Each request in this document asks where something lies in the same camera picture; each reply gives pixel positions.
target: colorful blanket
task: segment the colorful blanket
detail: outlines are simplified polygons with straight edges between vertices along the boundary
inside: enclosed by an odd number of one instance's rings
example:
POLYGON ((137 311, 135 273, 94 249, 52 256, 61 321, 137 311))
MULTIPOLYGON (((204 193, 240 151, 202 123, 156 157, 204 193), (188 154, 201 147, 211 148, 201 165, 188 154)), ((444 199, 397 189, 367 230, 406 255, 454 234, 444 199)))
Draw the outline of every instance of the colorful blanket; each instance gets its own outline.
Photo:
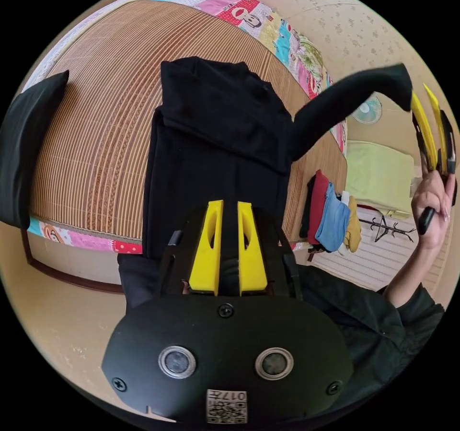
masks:
MULTIPOLYGON (((72 28, 39 63, 23 91, 44 79, 65 50, 94 22, 127 2, 117 0, 91 14, 72 28)), ((306 36, 298 33, 286 20, 259 0, 155 0, 190 6, 235 25, 260 41, 289 70, 310 99, 332 84, 324 67, 321 52, 306 36)), ((331 132, 341 152, 346 154, 346 122, 331 132)), ((29 232, 71 246, 118 253, 141 254, 142 247, 134 241, 95 236, 93 232, 68 229, 31 217, 29 232)))

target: screw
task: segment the screw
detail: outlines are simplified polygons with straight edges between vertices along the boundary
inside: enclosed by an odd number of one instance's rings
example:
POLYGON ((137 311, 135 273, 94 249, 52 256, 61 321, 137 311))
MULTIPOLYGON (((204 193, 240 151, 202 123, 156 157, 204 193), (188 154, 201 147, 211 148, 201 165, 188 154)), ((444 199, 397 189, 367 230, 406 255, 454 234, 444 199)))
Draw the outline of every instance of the screw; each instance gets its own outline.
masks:
POLYGON ((120 391, 120 393, 125 392, 127 389, 126 383, 121 378, 114 378, 112 380, 112 385, 117 391, 120 391))
POLYGON ((332 396, 334 394, 337 394, 340 391, 340 388, 342 387, 342 382, 332 382, 326 389, 326 394, 329 396, 332 396))
POLYGON ((229 303, 224 303, 218 308, 217 312, 220 317, 230 317, 233 315, 233 306, 229 303))

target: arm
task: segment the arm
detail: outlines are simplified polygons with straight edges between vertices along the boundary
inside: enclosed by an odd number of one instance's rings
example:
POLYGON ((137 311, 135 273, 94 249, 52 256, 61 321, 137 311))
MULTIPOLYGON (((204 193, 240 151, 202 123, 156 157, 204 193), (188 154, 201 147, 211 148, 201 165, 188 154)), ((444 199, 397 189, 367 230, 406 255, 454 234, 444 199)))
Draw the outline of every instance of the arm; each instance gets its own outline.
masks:
POLYGON ((433 265, 438 251, 417 245, 405 265, 385 289, 383 297, 396 308, 407 303, 433 265))
POLYGON ((441 250, 449 226, 454 189, 453 175, 449 176, 444 187, 438 171, 424 172, 423 181, 412 200, 414 220, 418 222, 426 207, 432 207, 436 213, 428 231, 419 237, 413 254, 383 293, 384 298, 397 308, 410 300, 441 250))

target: yellow blade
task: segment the yellow blade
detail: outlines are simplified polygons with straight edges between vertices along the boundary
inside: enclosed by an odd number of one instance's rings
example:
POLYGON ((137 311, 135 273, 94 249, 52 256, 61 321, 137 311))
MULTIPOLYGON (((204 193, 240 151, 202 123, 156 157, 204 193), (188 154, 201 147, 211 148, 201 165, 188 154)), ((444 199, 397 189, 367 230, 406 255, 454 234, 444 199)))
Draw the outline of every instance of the yellow blade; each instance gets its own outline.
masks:
POLYGON ((431 108, 435 115, 435 120, 437 124, 437 131, 439 133, 439 140, 441 142, 441 170, 445 174, 447 171, 447 146, 446 146, 446 135, 444 134, 444 126, 442 125, 441 120, 441 110, 439 108, 439 102, 437 101, 436 96, 428 89, 428 86, 424 83, 426 93, 430 99, 431 108))
POLYGON ((425 142, 426 153, 428 155, 429 164, 431 167, 436 167, 437 163, 437 151, 435 141, 433 140, 433 134, 431 133, 431 127, 428 123, 428 118, 422 108, 420 100, 415 95, 415 92, 412 91, 412 103, 411 103, 412 113, 417 119, 418 125, 422 132, 423 140, 425 142))
POLYGON ((211 201, 207 205, 200 242, 188 282, 194 292, 212 292, 217 296, 219 291, 223 209, 223 201, 211 201))
POLYGON ((264 291, 267 287, 262 251, 249 202, 238 202, 238 255, 240 265, 240 295, 243 292, 264 291))

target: coat rack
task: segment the coat rack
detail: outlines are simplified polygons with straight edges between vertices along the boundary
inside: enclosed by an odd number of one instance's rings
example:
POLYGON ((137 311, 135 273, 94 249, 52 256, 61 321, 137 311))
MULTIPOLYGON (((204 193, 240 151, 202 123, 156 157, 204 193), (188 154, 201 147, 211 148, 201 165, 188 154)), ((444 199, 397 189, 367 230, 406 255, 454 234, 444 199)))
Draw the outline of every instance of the coat rack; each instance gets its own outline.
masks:
POLYGON ((367 223, 368 225, 370 225, 370 229, 372 231, 374 227, 378 227, 379 229, 377 230, 377 236, 374 240, 374 242, 376 243, 379 239, 381 239, 383 236, 385 236, 386 234, 388 234, 388 232, 391 232, 391 235, 393 236, 394 238, 394 234, 395 233, 399 233, 399 234, 402 234, 404 236, 406 236, 407 238, 409 238, 409 241, 411 243, 414 242, 414 240, 410 237, 410 233, 413 233, 415 231, 415 228, 411 229, 410 231, 405 231, 405 230, 401 230, 399 228, 396 228, 396 225, 398 224, 398 222, 395 222, 394 225, 391 227, 391 226, 388 226, 386 221, 385 221, 385 217, 382 215, 382 218, 380 220, 380 223, 377 223, 376 222, 376 217, 374 217, 372 219, 372 221, 369 221, 369 220, 362 220, 362 219, 359 219, 359 221, 363 222, 363 223, 367 223))

